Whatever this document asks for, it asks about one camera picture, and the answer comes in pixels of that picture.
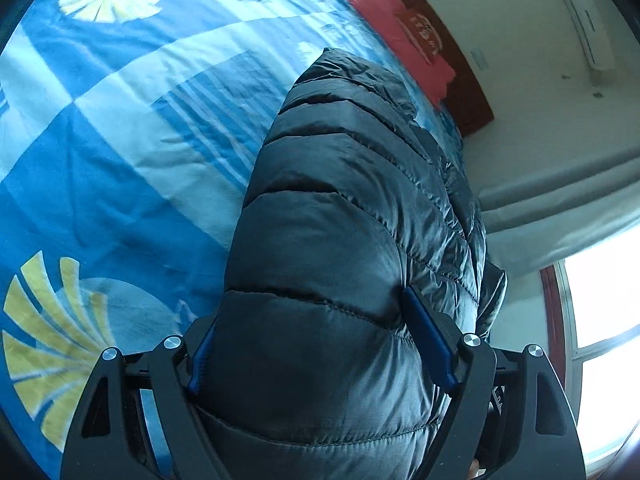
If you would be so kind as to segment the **blue patterned bed sheet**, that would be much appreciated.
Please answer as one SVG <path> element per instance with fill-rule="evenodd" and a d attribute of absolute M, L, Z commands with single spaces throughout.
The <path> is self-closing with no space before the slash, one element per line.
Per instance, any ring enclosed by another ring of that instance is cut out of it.
<path fill-rule="evenodd" d="M 348 0 L 35 0 L 1 55 L 1 408 L 50 478 L 96 358 L 216 310 L 243 197 L 327 48 L 396 73 L 453 162 L 461 136 Z"/>

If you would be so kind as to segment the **white wall air conditioner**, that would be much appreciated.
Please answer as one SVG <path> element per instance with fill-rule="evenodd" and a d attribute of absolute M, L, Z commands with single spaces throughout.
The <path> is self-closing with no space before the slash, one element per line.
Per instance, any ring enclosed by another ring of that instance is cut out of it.
<path fill-rule="evenodd" d="M 604 73 L 615 66 L 608 32 L 594 0 L 563 0 L 590 70 Z"/>

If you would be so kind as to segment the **dark wooden headboard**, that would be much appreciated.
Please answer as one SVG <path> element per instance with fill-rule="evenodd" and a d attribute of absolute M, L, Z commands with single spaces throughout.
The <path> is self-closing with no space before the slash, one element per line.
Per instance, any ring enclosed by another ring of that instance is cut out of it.
<path fill-rule="evenodd" d="M 448 27 L 427 0 L 401 0 L 404 5 L 419 11 L 435 26 L 444 50 L 442 57 L 454 69 L 456 76 L 448 84 L 444 104 L 465 138 L 495 120 L 485 92 L 478 82 L 471 65 L 458 46 Z"/>

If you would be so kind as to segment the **red pillow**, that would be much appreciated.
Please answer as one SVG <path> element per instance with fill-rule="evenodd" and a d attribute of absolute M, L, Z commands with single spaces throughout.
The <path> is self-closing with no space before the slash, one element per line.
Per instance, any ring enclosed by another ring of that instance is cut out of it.
<path fill-rule="evenodd" d="M 386 46 L 408 70 L 427 99 L 439 108 L 447 96 L 448 84 L 454 80 L 454 69 L 442 52 L 433 65 L 427 64 L 396 20 L 396 15 L 409 10 L 401 0 L 348 0 L 378 33 Z"/>

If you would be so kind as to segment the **small embroidered brown cushion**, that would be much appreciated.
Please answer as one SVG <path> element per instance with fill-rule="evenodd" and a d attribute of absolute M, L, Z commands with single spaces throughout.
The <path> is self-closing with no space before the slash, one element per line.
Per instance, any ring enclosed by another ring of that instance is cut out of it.
<path fill-rule="evenodd" d="M 442 38 L 431 21 L 413 9 L 398 13 L 396 20 L 425 62 L 433 65 L 442 52 Z"/>

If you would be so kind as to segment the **grey right window curtain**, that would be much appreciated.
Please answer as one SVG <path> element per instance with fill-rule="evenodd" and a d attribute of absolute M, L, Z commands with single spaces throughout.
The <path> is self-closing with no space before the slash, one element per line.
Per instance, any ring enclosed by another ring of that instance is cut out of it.
<path fill-rule="evenodd" d="M 639 224 L 639 148 L 604 153 L 478 193 L 489 258 L 520 276 Z"/>

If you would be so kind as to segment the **black quilted down jacket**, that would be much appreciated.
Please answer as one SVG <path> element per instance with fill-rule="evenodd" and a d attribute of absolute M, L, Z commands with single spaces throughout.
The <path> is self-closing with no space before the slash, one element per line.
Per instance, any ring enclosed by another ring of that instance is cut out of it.
<path fill-rule="evenodd" d="M 325 50 L 258 154 L 198 357 L 198 414 L 232 478 L 414 474 L 448 400 L 401 317 L 407 286 L 486 337 L 506 274 L 404 84 Z"/>

